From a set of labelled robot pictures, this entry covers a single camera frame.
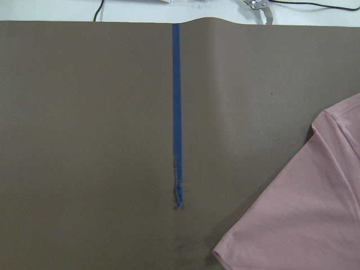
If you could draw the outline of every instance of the fabric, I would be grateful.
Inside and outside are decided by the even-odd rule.
[[[312,128],[215,247],[226,270],[360,269],[360,94],[321,112]]]

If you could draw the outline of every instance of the pink shirt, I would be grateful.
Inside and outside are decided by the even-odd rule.
[[[312,128],[215,247],[226,270],[360,269],[360,94],[321,112]]]

